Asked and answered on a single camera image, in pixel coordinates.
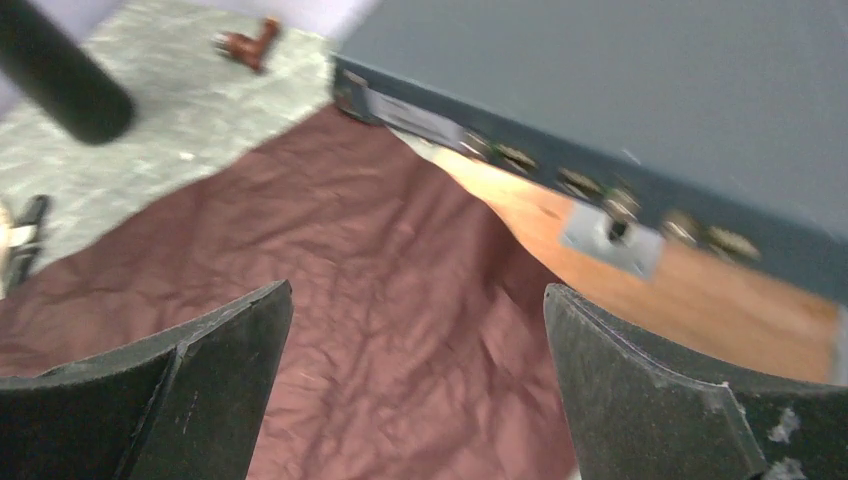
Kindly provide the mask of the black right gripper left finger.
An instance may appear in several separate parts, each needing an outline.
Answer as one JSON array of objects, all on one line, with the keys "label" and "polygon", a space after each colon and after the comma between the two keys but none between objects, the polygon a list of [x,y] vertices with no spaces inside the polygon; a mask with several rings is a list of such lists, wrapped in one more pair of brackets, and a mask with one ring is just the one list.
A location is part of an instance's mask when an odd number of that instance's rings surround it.
[{"label": "black right gripper left finger", "polygon": [[277,281],[194,320],[1,381],[5,479],[243,479],[293,318]]}]

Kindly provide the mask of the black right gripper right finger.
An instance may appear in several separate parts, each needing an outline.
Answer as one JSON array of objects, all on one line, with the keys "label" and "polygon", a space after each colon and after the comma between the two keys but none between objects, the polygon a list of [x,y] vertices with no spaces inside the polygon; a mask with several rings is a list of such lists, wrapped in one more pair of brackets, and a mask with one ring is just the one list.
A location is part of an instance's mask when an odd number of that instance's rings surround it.
[{"label": "black right gripper right finger", "polygon": [[751,370],[619,319],[563,284],[544,318],[586,479],[847,475],[847,390]]}]

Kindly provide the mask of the dark red wrapping paper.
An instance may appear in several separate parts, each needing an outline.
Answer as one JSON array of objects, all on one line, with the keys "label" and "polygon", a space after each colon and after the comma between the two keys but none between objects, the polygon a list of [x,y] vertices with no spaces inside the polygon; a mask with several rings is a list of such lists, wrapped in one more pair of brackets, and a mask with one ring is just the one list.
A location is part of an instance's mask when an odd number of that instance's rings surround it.
[{"label": "dark red wrapping paper", "polygon": [[389,131],[331,107],[149,204],[1,304],[31,375],[286,279],[294,320],[253,479],[565,479],[554,275]]}]

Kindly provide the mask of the beige ribbon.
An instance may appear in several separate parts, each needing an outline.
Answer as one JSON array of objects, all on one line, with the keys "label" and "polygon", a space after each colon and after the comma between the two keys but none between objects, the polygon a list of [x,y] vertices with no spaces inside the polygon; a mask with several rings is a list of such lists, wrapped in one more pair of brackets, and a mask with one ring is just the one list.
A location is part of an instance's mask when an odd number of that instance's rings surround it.
[{"label": "beige ribbon", "polygon": [[37,224],[19,223],[6,203],[1,202],[2,299],[28,278],[32,263],[40,252],[37,233]]}]

